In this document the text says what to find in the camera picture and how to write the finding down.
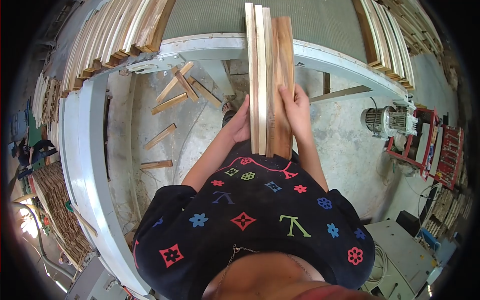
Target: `necklace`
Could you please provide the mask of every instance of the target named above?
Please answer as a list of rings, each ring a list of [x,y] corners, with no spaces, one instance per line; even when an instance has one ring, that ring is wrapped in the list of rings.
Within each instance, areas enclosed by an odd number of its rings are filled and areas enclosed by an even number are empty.
[[[237,247],[237,244],[233,244],[233,254],[232,254],[232,257],[230,257],[230,260],[228,261],[227,266],[225,267],[225,271],[223,271],[222,278],[218,282],[218,286],[216,287],[216,292],[215,292],[215,298],[218,297],[218,293],[220,291],[220,286],[222,285],[223,279],[225,278],[225,275],[227,274],[228,268],[230,267],[230,265],[233,262],[233,258],[235,257],[235,254],[240,252],[240,250],[245,250],[245,251],[249,251],[249,252],[252,252],[252,253],[260,252],[260,251],[255,251],[255,250],[244,248],[244,247]],[[308,278],[310,278],[310,280],[313,281],[313,278],[310,275],[310,273],[308,273],[308,271],[303,267],[303,265],[301,265],[295,258],[293,258],[290,254],[286,254],[286,253],[283,253],[283,252],[280,252],[280,251],[278,251],[278,252],[285,255],[286,257],[289,257],[291,260],[296,262],[300,266],[300,268],[302,268],[302,270],[305,272],[305,274],[307,274]]]

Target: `hose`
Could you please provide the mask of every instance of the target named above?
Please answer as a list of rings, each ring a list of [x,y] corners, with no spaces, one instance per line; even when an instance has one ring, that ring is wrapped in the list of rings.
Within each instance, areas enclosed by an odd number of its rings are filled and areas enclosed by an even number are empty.
[[[40,256],[43,259],[43,261],[45,263],[47,263],[49,266],[51,266],[52,268],[54,268],[55,270],[59,271],[60,273],[64,274],[65,276],[67,276],[68,278],[70,278],[70,280],[73,281],[73,275],[69,271],[65,270],[64,268],[62,268],[61,266],[57,265],[56,263],[54,263],[53,261],[51,261],[50,259],[47,258],[47,255],[45,254],[45,250],[43,249],[43,242],[42,242],[42,235],[41,235],[41,232],[40,232],[40,227],[38,227],[38,221],[35,217],[35,214],[30,209],[30,207],[28,207],[25,204],[21,204],[21,203],[17,203],[17,202],[12,202],[12,205],[16,206],[16,207],[19,207],[19,208],[27,209],[32,214],[32,216],[34,217],[36,230],[38,232],[38,245],[40,246]]]

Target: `red diamond print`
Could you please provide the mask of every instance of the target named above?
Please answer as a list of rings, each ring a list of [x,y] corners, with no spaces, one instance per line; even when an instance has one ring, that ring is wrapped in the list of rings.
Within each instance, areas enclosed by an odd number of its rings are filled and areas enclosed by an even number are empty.
[[[254,219],[250,216],[248,216],[245,212],[239,214],[238,216],[236,216],[235,218],[231,219],[231,221],[235,224],[237,224],[240,229],[242,231],[245,230],[245,228],[247,228],[248,225],[250,225],[250,223],[252,223],[253,221],[256,221],[257,219]]]
[[[168,249],[159,250],[162,254],[163,260],[167,265],[167,268],[183,258],[183,255],[180,253],[179,245],[175,244]]]

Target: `black t-shirt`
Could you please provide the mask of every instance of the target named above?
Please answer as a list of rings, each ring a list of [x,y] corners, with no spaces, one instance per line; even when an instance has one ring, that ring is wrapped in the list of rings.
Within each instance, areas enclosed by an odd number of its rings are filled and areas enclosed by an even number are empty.
[[[133,243],[140,276],[172,300],[200,299],[234,244],[298,256],[346,288],[359,288],[375,259],[372,237],[338,190],[325,193],[282,157],[251,154],[249,143],[235,147],[198,193],[160,188]]]

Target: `green conveyor belt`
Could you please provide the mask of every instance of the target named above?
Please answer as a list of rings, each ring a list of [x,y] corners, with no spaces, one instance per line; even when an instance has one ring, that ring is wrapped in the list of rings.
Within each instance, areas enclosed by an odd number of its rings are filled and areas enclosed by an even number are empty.
[[[163,39],[205,33],[245,32],[245,0],[177,0]],[[293,38],[366,62],[351,0],[262,0],[272,17],[290,16]]]

